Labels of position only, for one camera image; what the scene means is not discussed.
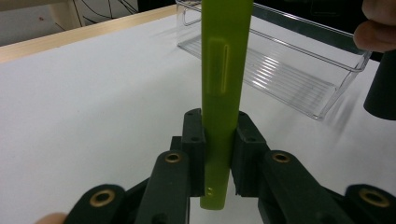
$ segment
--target transparent container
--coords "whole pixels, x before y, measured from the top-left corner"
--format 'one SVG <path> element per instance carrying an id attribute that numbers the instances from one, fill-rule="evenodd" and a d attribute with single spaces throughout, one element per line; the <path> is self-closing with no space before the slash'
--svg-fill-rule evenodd
<path id="1" fill-rule="evenodd" d="M 177 45 L 198 58 L 200 6 L 201 1 L 177 0 Z M 323 119 L 370 55 L 357 49 L 351 34 L 255 4 L 244 81 L 313 119 Z"/>

